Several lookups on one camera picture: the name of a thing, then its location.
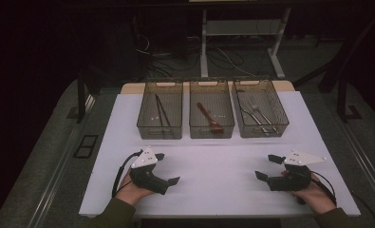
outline sleeve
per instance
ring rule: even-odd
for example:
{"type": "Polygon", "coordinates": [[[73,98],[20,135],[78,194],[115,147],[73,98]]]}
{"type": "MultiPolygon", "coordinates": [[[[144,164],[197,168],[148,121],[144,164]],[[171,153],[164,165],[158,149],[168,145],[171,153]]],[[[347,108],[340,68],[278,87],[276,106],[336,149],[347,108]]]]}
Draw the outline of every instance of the sleeve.
{"type": "Polygon", "coordinates": [[[342,208],[336,208],[315,218],[321,228],[359,228],[342,208]]]}
{"type": "Polygon", "coordinates": [[[113,198],[100,215],[90,220],[88,228],[127,227],[133,218],[135,211],[136,209],[130,204],[113,198]]]}

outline floor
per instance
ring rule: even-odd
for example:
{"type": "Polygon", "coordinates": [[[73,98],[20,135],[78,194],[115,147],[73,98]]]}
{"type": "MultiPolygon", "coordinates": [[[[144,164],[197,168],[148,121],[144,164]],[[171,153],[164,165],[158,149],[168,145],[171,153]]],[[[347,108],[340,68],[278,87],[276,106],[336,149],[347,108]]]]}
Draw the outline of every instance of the floor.
{"type": "MultiPolygon", "coordinates": [[[[278,58],[286,80],[294,82],[315,70],[332,59],[341,46],[341,43],[322,43],[315,47],[315,43],[314,37],[283,40],[278,58]]],[[[199,40],[192,37],[189,44],[189,55],[184,58],[175,57],[165,49],[158,50],[156,58],[148,62],[147,77],[199,77],[199,40]]],[[[210,40],[210,77],[254,74],[278,80],[266,52],[271,44],[271,37],[210,40]]],[[[348,188],[360,197],[356,202],[362,214],[353,219],[362,227],[375,227],[375,113],[356,88],[349,86],[347,105],[355,106],[362,119],[343,123],[335,111],[336,88],[330,93],[320,93],[317,88],[322,76],[295,89],[302,93],[348,188]],[[361,165],[365,162],[372,164],[371,171],[361,165]]],[[[91,98],[86,116],[77,123],[71,115],[77,106],[76,82],[68,85],[0,212],[0,227],[87,225],[88,218],[78,215],[78,210],[119,92],[119,87],[104,87],[100,95],[91,98]],[[75,159],[72,155],[84,135],[98,135],[97,145],[91,158],[75,159]]],[[[251,226],[236,220],[231,227],[251,226]]],[[[313,218],[282,218],[281,227],[318,226],[313,218]]]]}

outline wooden handle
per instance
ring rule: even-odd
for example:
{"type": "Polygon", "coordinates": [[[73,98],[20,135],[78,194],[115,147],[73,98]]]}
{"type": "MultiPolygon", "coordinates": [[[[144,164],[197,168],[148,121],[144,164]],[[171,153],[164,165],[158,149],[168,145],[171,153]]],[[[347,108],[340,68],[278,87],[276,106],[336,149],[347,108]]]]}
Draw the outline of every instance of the wooden handle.
{"type": "Polygon", "coordinates": [[[201,110],[202,113],[210,120],[210,122],[213,122],[214,120],[211,118],[210,114],[208,114],[205,107],[202,105],[202,103],[197,103],[197,106],[199,107],[199,110],[201,110]]]}

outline vr controller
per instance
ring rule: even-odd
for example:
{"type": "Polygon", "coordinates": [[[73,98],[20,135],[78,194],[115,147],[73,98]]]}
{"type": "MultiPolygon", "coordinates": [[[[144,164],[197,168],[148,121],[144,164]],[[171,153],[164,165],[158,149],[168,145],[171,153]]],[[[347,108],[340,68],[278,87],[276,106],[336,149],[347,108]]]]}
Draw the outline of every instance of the vr controller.
{"type": "Polygon", "coordinates": [[[114,197],[117,193],[120,177],[122,176],[122,171],[127,164],[127,162],[132,158],[138,156],[134,163],[131,165],[130,177],[134,184],[138,187],[146,188],[151,190],[155,193],[160,193],[164,195],[168,189],[168,187],[176,185],[180,177],[163,180],[156,177],[152,171],[154,170],[156,163],[158,161],[162,161],[164,158],[164,154],[155,154],[150,146],[141,150],[140,152],[132,154],[128,159],[124,162],[122,167],[119,169],[119,173],[116,177],[113,190],[112,190],[112,197],[114,197]]]}
{"type": "Polygon", "coordinates": [[[311,171],[307,167],[307,164],[325,162],[327,160],[326,158],[320,158],[293,150],[287,157],[269,155],[268,160],[279,164],[284,163],[285,168],[288,171],[287,175],[283,177],[269,177],[264,173],[255,171],[256,177],[260,181],[266,182],[271,191],[300,191],[309,187],[311,182],[314,182],[323,189],[328,197],[336,204],[335,196],[322,182],[314,180],[311,177],[311,171]]]}

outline metal mesh basket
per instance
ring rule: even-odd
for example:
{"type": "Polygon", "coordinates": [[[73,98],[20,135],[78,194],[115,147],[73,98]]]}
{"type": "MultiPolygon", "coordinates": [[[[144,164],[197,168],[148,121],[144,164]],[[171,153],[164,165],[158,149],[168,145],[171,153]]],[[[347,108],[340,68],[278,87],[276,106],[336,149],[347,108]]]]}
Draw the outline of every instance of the metal mesh basket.
{"type": "Polygon", "coordinates": [[[289,120],[272,81],[234,77],[233,98],[242,138],[282,136],[289,120]]]}
{"type": "Polygon", "coordinates": [[[227,79],[192,79],[190,81],[191,138],[230,139],[233,130],[234,114],[227,79]]]}
{"type": "Polygon", "coordinates": [[[182,128],[183,80],[148,79],[137,127],[144,140],[179,140],[182,128]]]}

